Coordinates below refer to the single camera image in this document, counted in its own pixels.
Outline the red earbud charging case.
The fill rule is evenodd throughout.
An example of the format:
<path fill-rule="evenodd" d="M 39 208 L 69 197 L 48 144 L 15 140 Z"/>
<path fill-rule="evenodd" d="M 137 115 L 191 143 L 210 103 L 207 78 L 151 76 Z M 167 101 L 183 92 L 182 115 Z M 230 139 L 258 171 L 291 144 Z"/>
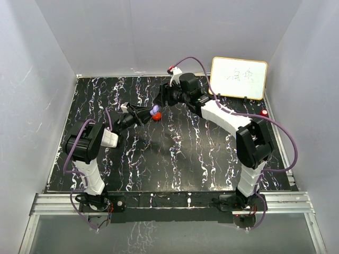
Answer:
<path fill-rule="evenodd" d="M 162 118 L 161 112 L 157 112 L 155 115 L 152 116 L 152 119 L 153 119 L 154 121 L 160 121 L 161 118 Z"/>

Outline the purple round earbud case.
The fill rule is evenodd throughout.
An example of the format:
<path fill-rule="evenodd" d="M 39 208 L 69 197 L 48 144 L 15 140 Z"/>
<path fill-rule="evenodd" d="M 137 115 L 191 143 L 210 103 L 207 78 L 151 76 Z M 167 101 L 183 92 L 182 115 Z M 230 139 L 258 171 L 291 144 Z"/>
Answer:
<path fill-rule="evenodd" d="M 150 110 L 150 115 L 155 116 L 157 113 L 160 112 L 161 107 L 159 105 L 154 105 L 153 108 Z"/>

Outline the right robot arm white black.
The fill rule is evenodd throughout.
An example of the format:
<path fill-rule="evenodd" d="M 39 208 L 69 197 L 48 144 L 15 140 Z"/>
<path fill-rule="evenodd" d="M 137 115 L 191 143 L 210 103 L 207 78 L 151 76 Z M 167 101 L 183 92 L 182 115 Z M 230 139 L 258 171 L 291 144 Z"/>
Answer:
<path fill-rule="evenodd" d="M 258 198 L 260 176 L 274 148 L 266 123 L 227 113 L 225 107 L 202 91 L 193 73 L 180 74 L 162 84 L 153 100 L 154 107 L 178 103 L 185 104 L 192 113 L 213 122 L 235 138 L 242 169 L 235 194 L 224 204 L 240 210 L 250 209 Z"/>

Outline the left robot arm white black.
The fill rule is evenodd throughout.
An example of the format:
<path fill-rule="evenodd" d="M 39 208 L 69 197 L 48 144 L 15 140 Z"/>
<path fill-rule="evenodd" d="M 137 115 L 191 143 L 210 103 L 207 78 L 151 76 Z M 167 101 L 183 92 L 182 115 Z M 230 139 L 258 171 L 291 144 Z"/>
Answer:
<path fill-rule="evenodd" d="M 115 201 L 109 198 L 101 177 L 97 156 L 101 148 L 117 148 L 122 142 L 122 132 L 133 125 L 144 125 L 159 115 L 160 106 L 142 107 L 129 102 L 121 105 L 121 112 L 112 120 L 110 110 L 105 109 L 108 123 L 95 120 L 76 122 L 65 137 L 63 151 L 67 154 L 63 171 L 77 174 L 83 182 L 83 190 L 76 201 L 90 209 L 113 211 Z"/>

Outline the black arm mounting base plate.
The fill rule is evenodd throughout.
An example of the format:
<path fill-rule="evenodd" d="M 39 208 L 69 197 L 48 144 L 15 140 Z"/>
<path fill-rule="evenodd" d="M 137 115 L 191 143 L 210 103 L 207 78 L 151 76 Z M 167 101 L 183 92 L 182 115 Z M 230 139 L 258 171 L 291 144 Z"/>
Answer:
<path fill-rule="evenodd" d="M 267 211 L 263 194 L 244 197 L 226 192 L 104 192 L 92 196 L 77 194 L 79 210 L 90 222 L 190 222 L 217 221 L 241 225 L 255 224 L 257 212 Z"/>

